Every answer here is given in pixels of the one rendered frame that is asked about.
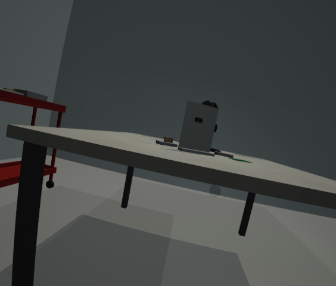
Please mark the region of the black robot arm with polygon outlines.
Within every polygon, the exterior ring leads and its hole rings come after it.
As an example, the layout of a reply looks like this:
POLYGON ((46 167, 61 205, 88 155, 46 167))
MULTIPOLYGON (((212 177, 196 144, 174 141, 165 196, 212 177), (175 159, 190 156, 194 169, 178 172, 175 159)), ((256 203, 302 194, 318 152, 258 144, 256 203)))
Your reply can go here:
MULTIPOLYGON (((210 106, 210 107, 218 108, 218 107, 217 107, 217 104, 216 104, 216 103, 213 103, 213 102, 205 101, 205 102, 203 102, 202 104, 203 104, 203 105, 210 106)), ((216 131, 216 129, 217 129, 217 124, 215 124, 214 132, 216 131)))

